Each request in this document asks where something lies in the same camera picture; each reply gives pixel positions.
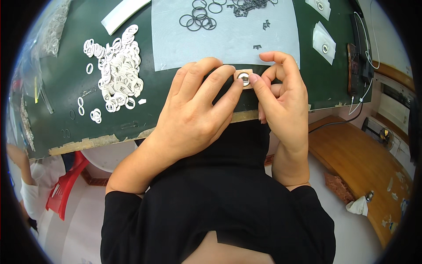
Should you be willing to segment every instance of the wooden table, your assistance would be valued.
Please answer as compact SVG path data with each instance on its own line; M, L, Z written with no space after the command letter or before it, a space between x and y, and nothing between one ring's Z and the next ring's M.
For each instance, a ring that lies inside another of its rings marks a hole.
M344 119L328 116L310 124L309 130L339 121ZM407 171L381 144L349 123L329 125L310 133L309 151L333 175L343 179L355 199L374 191L368 203L368 219L385 247L400 223L401 203L408 202L410 197L412 180ZM387 191L391 179L393 184Z
M107 34L100 21L120 1L74 0L71 2L57 58L41 59L43 86L54 113L50 114L47 111L41 98L35 104L32 97L25 97L36 150L29 151L31 159L124 140L140 139L148 136L155 127L177 69L154 71L151 4L129 18L112 36ZM334 107L339 103L350 104L350 97L346 92L348 80L346 46L347 43L354 43L354 38L349 17L353 10L349 1L341 0L331 3L329 21L326 21L303 0L293 0L293 4L300 42L300 72L308 88L311 109ZM323 23L337 43L332 66L312 48L312 32L318 21ZM83 53L82 46L85 40L90 38L103 46L107 42L112 43L115 38L121 37L122 32L131 24L139 26L135 40L141 49L142 58L139 77L145 84L141 96L137 99L146 98L147 103L137 104L133 110L123 107L118 112L108 113L105 110L101 91L97 87L100 71L94 63L95 59L88 58ZM175 27L175 30L180 27L177 22L175 22ZM88 63L93 63L95 68L90 75L86 74ZM257 74L262 74L267 68L262 65L234 66L237 69L251 68ZM225 93L230 84L231 80L226 82L217 98ZM363 83L360 90L360 93L363 93ZM84 96L86 112L84 116L78 114L77 98L79 96ZM365 102L370 100L371 93L368 93ZM257 119L257 103L253 90L243 91L235 109L233 121ZM89 113L95 108L101 110L103 116L101 124L93 122L89 117ZM70 118L71 110L76 113L75 120ZM62 129L68 129L70 137L63 137Z

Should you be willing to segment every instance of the black shirt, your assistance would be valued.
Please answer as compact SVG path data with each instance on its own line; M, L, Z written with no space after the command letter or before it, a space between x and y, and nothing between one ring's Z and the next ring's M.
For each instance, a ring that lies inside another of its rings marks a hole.
M334 222L314 189L290 192L266 175L269 130L242 123L155 177L143 199L118 191L106 195L103 264L181 263L214 230L219 243L268 253L276 263L333 262ZM247 138L233 138L245 125ZM266 147L254 147L263 138Z

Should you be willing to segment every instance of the person in white shirt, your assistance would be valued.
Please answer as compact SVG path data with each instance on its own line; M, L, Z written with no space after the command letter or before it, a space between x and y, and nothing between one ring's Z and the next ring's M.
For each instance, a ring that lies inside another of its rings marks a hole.
M19 203L22 214L29 227L38 231L37 221L46 208L50 192L59 178L72 167L74 153L67 156L65 166L61 155L46 157L30 164L28 156L18 147L7 144L6 151L10 159L21 169L22 200Z

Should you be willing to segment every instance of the black cable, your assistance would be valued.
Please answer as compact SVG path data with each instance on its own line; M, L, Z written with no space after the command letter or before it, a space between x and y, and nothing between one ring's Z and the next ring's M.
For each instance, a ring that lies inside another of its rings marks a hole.
M319 127L317 127L317 128L312 129L311 131L309 131L309 132L308 132L308 134L309 134L309 133L311 133L311 132L314 132L315 130L318 130L318 129L320 129L320 128L323 128L323 127L325 127L325 126L327 126L327 125L345 124L345 123L348 123L348 122L350 122L350 121L355 120L355 119L356 119L356 118L360 115L360 113L362 112L363 102L362 102L361 104L362 104L362 106L360 107L359 113L358 113L358 114L357 114L357 116L355 116L354 118L349 119L349 120L346 120L346 121L341 121L341 122L332 122L332 123L328 123L328 124L321 125L321 126L319 126Z

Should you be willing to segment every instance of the green table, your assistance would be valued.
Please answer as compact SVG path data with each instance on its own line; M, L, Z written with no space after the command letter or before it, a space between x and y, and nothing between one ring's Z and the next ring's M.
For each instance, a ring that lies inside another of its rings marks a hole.
M29 151L31 159L43 158L91 147L103 146L125 140L144 138L155 127L158 116L165 103L171 81L177 69L154 71L154 59L151 38L151 4L148 4L129 18L112 36L109 36L100 21L120 2L120 0L74 0L70 4L68 18L63 30L57 58L41 59L43 85L45 93L54 110L50 114L42 99L35 104L33 98L25 97L27 111L34 134L35 152ZM295 7L299 42L301 74L308 88L311 109L329 108L350 104L347 95L347 43L354 43L349 14L353 13L348 1L331 3L330 21L326 21L303 0L293 0ZM312 48L312 32L315 24L321 21L337 43L333 65ZM147 103L136 104L128 110L109 113L97 87L101 78L96 67L96 59L83 53L85 40L93 38L96 43L110 44L131 24L137 24L139 31L135 40L141 49L142 63L139 77L144 81L144 88L137 98L146 98ZM86 73L86 65L93 63L92 74ZM267 66L234 65L237 69L252 68L262 74ZM219 98L231 84L228 80ZM83 96L85 115L78 114L77 98ZM365 102L371 100L369 93ZM257 119L258 100L253 90L245 90L235 109L235 122ZM101 110L102 122L93 122L89 114L95 109ZM71 119L70 111L76 114ZM70 137L63 137L62 130L68 129Z

